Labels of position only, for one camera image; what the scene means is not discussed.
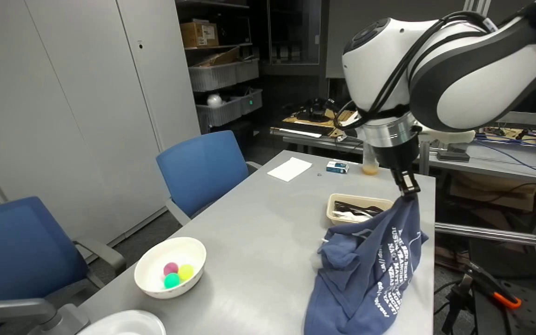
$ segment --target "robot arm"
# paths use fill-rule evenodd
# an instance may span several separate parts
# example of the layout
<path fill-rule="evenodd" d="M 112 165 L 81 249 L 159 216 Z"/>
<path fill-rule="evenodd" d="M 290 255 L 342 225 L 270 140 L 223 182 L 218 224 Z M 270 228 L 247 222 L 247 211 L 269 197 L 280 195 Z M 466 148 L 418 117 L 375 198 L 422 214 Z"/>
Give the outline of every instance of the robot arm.
<path fill-rule="evenodd" d="M 425 129 L 472 140 L 536 88 L 536 28 L 521 15 L 501 28 L 473 12 L 438 21 L 376 21 L 344 49 L 342 66 L 361 116 L 341 127 L 366 140 L 402 195 L 419 191 L 411 164 Z"/>

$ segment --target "gray table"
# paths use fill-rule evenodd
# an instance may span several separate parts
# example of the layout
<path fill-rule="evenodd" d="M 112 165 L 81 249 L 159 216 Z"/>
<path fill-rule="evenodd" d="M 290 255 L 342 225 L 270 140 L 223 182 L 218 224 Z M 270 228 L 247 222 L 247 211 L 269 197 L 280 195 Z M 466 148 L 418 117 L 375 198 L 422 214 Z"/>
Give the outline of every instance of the gray table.
<path fill-rule="evenodd" d="M 352 152 L 356 154 L 363 153 L 363 145 L 357 145 L 357 142 L 344 140 L 343 142 L 334 143 L 334 139 L 327 136 L 313 138 L 299 134 L 292 134 L 283 131 L 271 131 L 274 135 L 283 136 L 283 141 L 297 144 L 298 146 L 317 147 L 342 152 Z M 536 167 L 536 147 L 519 146 L 515 144 L 494 144 L 486 142 L 496 147 L 528 165 Z M 536 182 L 536 171 L 529 167 L 519 164 L 510 157 L 497 151 L 480 146 L 478 144 L 469 144 L 466 153 L 470 155 L 470 161 L 440 161 L 435 152 L 429 155 L 429 166 L 437 168 L 458 170 L 464 172 L 474 172 L 476 174 L 486 174 L 502 178 L 511 178 L 523 182 Z"/>
<path fill-rule="evenodd" d="M 290 182 L 266 174 L 290 157 L 313 166 Z M 327 162 L 283 151 L 177 231 L 174 237 L 197 238 L 208 252 L 204 275 L 181 297 L 148 297 L 136 287 L 132 266 L 79 308 L 93 322 L 121 310 L 147 310 L 171 335 L 301 334 L 315 279 L 310 256 L 330 225 L 325 214 L 330 194 L 390 200 L 399 195 L 385 169 L 365 176 L 352 165 L 349 174 L 334 174 L 325 171 Z M 388 334 L 433 331 L 435 204 L 428 200 L 436 191 L 433 178 L 416 177 L 421 229 L 429 240 Z"/>

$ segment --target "blue t-shirt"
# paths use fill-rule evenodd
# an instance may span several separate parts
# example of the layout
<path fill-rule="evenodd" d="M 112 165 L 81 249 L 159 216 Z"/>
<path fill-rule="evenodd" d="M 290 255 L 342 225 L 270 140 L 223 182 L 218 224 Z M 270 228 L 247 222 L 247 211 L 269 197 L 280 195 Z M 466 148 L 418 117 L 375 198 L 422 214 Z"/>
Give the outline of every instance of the blue t-shirt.
<path fill-rule="evenodd" d="M 328 229 L 323 268 L 307 307 L 305 335 L 380 335 L 396 319 L 402 293 L 428 238 L 419 225 L 419 202 L 398 198 L 362 223 Z"/>

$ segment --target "ping pong ball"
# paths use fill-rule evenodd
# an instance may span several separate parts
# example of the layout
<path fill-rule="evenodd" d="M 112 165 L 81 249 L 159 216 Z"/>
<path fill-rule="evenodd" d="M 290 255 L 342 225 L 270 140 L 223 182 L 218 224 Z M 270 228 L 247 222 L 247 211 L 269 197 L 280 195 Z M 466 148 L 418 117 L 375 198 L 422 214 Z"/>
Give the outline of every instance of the ping pong ball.
<path fill-rule="evenodd" d="M 194 267 L 189 264 L 181 265 L 179 271 L 177 271 L 177 275 L 179 275 L 179 279 L 183 281 L 188 280 L 194 276 Z"/>
<path fill-rule="evenodd" d="M 179 271 L 179 267 L 177 266 L 177 264 L 171 262 L 164 266 L 162 273 L 164 273 L 164 275 L 176 274 L 177 271 Z"/>
<path fill-rule="evenodd" d="M 165 288 L 174 288 L 177 285 L 179 285 L 179 276 L 176 273 L 168 274 L 168 276 L 164 278 Z"/>

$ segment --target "chair backrest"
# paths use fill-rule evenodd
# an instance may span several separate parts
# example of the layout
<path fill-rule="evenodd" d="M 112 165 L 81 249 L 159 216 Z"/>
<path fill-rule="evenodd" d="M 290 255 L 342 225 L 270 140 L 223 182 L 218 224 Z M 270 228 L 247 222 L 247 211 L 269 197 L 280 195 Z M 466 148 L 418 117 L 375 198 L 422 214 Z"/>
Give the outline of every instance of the chair backrest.
<path fill-rule="evenodd" d="M 37 197 L 0 204 L 0 300 L 45 297 L 88 267 Z"/>
<path fill-rule="evenodd" d="M 188 216 L 243 181 L 247 165 L 232 131 L 181 142 L 157 157 L 168 191 Z"/>

